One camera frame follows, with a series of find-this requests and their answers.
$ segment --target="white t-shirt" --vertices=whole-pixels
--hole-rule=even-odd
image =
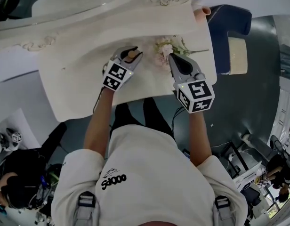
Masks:
[[[231,200],[236,225],[247,217],[247,204],[217,157],[195,167],[174,139],[137,125],[116,129],[108,160],[78,150],[64,160],[52,202],[56,226],[73,225],[78,197],[93,192],[100,205],[100,226],[139,226],[162,221],[177,226],[212,226],[218,195]]]

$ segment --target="backpack strap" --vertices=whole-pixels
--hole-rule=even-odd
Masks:
[[[96,202],[95,195],[89,191],[81,193],[74,215],[74,226],[98,225],[99,211],[99,203]]]
[[[215,199],[213,206],[214,226],[235,226],[230,204],[230,200],[225,196],[218,196]]]

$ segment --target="pink flower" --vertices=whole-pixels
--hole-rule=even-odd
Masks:
[[[164,58],[165,59],[168,59],[168,55],[173,53],[173,47],[171,44],[165,44],[162,46],[162,52],[163,52],[163,55],[164,55]]]
[[[171,43],[171,39],[170,38],[166,38],[166,37],[162,37],[156,40],[156,42],[159,43]]]
[[[154,63],[163,70],[166,70],[166,71],[170,70],[168,57],[165,58],[162,54],[156,54],[154,56]]]

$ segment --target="sleeve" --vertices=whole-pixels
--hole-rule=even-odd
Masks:
[[[215,196],[226,196],[231,202],[231,211],[236,214],[236,226],[243,226],[248,215],[245,197],[237,190],[234,181],[216,156],[208,157],[197,169],[210,183]]]
[[[103,165],[103,157],[88,149],[74,151],[65,157],[51,205],[55,225],[73,225],[78,197],[85,191],[95,194]]]

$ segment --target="person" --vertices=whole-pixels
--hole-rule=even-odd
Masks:
[[[99,205],[98,221],[92,225],[211,226],[219,195],[229,198],[235,225],[244,224],[246,200],[212,156],[202,112],[190,114],[189,161],[153,98],[143,103],[145,126],[127,104],[118,105],[109,141],[113,96],[112,90],[103,89],[83,149],[64,159],[51,208],[56,226],[74,225],[85,192],[94,194]]]
[[[29,208],[36,195],[46,167],[37,150],[17,150],[0,165],[0,212],[5,208]]]
[[[244,135],[242,140],[249,147],[243,151],[251,155],[256,161],[262,161],[262,164],[266,166],[268,172],[261,178],[268,178],[274,189],[280,189],[278,201],[288,200],[290,160],[284,156],[285,153],[282,151],[282,145],[277,137],[272,135],[270,140],[271,147],[275,150],[252,134]]]

